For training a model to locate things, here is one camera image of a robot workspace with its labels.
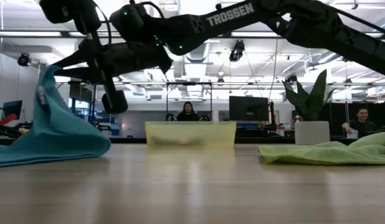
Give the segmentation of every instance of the lime green cloth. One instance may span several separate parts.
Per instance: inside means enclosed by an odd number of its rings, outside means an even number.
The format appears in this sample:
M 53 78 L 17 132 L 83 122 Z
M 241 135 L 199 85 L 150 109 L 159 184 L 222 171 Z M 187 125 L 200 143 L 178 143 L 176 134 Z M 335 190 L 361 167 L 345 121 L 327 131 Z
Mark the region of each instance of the lime green cloth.
M 260 146 L 259 152 L 267 164 L 385 164 L 385 133 L 366 136 L 349 146 L 340 142 L 326 142 L 314 146 Z

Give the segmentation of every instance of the black shirt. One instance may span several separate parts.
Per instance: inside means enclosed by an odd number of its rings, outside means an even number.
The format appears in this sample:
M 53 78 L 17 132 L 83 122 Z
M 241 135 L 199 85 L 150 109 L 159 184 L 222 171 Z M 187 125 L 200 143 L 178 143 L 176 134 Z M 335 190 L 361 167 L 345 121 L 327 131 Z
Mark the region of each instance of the black shirt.
M 191 113 L 191 114 L 180 113 L 176 119 L 178 121 L 199 121 L 199 116 L 196 113 Z
M 366 120 L 366 122 L 364 122 L 364 123 L 359 122 L 357 119 L 351 120 L 351 121 L 349 121 L 349 125 L 354 130 L 357 130 L 359 138 L 368 135 L 368 133 L 367 133 L 368 131 L 376 131 L 377 130 L 376 125 L 373 122 L 368 121 L 368 120 Z

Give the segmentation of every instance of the computer monitor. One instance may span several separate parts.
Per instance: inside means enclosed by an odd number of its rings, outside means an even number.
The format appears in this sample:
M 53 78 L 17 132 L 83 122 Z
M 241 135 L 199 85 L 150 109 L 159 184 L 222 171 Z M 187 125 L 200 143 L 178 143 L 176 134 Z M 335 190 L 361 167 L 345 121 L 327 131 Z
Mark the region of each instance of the computer monitor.
M 251 96 L 230 96 L 231 121 L 269 121 L 269 99 Z
M 1 119 L 5 119 L 11 114 L 15 114 L 17 116 L 17 120 L 19 120 L 19 117 L 21 116 L 21 108 L 22 100 L 3 103 Z

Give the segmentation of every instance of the white pot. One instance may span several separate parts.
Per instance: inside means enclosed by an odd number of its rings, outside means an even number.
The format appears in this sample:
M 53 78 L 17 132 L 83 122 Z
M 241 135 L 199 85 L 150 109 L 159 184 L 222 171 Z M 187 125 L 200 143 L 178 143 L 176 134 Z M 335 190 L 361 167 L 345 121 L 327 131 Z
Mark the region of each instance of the white pot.
M 295 123 L 295 144 L 314 145 L 330 141 L 328 121 L 301 121 Z

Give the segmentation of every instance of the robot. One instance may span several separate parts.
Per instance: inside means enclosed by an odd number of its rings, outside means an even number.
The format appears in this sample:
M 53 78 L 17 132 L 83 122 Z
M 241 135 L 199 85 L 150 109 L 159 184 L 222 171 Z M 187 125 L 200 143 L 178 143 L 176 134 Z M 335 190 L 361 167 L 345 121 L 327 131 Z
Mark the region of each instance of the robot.
M 207 39 L 247 25 L 262 22 L 290 43 L 308 48 L 328 49 L 385 75 L 385 42 L 343 24 L 338 14 L 362 22 L 385 34 L 385 30 L 319 1 L 312 0 L 246 0 L 209 14 L 180 15 L 165 19 L 152 2 L 124 5 L 106 18 L 126 41 L 102 45 L 97 30 L 101 21 L 92 0 L 41 0 L 46 18 L 54 24 L 74 20 L 77 30 L 86 35 L 79 50 L 54 65 L 65 68 L 82 62 L 88 67 L 58 69 L 55 75 L 79 78 L 102 84 L 102 102 L 108 113 L 128 109 L 122 91 L 112 81 L 124 73 L 159 67 L 166 73 L 172 64 L 164 46 L 175 55 L 184 55 Z M 151 17 L 144 5 L 154 6 L 162 15 Z M 282 18 L 290 13 L 291 19 Z

